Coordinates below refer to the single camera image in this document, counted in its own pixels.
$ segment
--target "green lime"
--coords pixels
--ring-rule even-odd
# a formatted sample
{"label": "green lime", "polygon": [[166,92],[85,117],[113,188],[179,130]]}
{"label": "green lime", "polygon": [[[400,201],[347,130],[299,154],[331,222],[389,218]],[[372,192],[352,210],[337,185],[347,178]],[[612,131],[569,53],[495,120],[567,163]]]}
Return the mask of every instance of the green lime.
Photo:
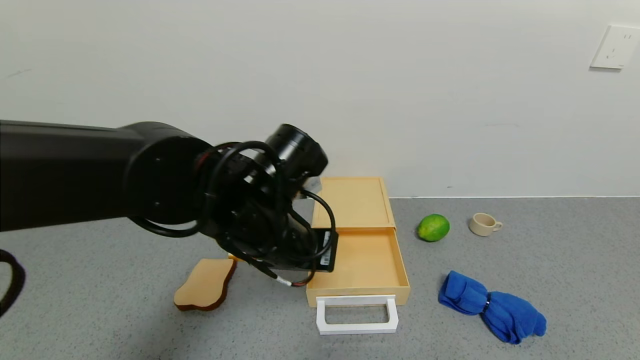
{"label": "green lime", "polygon": [[436,242],[447,236],[449,221],[440,214],[431,214],[423,218],[418,225],[418,236],[430,243]]}

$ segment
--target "blue cloth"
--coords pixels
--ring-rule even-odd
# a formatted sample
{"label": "blue cloth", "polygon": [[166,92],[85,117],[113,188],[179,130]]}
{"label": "blue cloth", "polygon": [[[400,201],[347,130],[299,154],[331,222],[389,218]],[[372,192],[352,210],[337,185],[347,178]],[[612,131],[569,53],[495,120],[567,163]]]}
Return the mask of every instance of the blue cloth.
{"label": "blue cloth", "polygon": [[489,293],[480,282],[455,271],[447,275],[438,301],[466,315],[480,314],[489,329],[506,343],[519,344],[531,334],[543,336],[547,331],[547,319],[528,301],[498,291]]}

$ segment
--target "wooden drawer box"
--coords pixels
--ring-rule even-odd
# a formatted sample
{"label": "wooden drawer box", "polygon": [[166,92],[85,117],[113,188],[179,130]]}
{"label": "wooden drawer box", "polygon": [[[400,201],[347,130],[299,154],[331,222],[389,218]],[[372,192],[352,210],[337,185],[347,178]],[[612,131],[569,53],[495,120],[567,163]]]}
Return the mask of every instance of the wooden drawer box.
{"label": "wooden drawer box", "polygon": [[[331,206],[340,234],[335,268],[316,273],[307,300],[347,295],[395,295],[404,305],[410,285],[396,237],[396,224],[380,177],[325,177],[320,196]],[[313,227],[329,227],[324,209],[314,207]]]}

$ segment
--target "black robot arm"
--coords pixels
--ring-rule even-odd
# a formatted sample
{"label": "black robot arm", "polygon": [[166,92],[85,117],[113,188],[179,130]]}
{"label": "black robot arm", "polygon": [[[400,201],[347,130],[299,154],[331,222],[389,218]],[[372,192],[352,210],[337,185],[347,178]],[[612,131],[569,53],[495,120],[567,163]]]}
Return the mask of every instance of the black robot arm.
{"label": "black robot arm", "polygon": [[[248,149],[257,154],[241,154]],[[158,122],[110,129],[2,120],[0,231],[129,217],[163,236],[206,234],[301,286],[335,262],[331,209],[303,189],[327,164],[320,145],[287,124],[265,142],[211,146]],[[292,209],[299,193],[326,208],[331,229],[312,229]],[[311,275],[291,283],[274,268]]]}

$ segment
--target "electrical socket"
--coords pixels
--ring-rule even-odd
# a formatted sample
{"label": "electrical socket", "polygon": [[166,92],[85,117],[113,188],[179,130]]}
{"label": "electrical socket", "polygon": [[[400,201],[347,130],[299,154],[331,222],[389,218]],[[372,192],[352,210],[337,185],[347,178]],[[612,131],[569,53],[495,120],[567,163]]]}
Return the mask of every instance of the electrical socket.
{"label": "electrical socket", "polygon": [[624,69],[640,42],[640,29],[623,26],[607,27],[591,67]]}

